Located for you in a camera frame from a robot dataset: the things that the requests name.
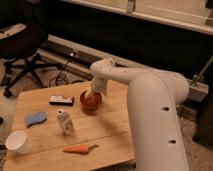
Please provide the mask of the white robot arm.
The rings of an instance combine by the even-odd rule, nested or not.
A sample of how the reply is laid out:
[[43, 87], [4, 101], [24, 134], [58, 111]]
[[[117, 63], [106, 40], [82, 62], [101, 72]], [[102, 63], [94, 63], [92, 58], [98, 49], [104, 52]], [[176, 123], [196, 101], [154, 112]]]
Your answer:
[[94, 93], [103, 92], [110, 80], [128, 86], [136, 171], [189, 171], [176, 110], [189, 94], [186, 78], [151, 67], [117, 67], [111, 58], [92, 63], [90, 71]]

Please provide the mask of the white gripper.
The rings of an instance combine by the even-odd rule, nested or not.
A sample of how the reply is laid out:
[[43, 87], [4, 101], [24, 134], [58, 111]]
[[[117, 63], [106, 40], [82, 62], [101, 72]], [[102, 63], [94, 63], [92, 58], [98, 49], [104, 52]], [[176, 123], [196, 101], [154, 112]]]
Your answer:
[[95, 100], [95, 93], [102, 93], [104, 96], [107, 95], [107, 79], [94, 77], [91, 81], [91, 91], [86, 91], [85, 99], [87, 102]]

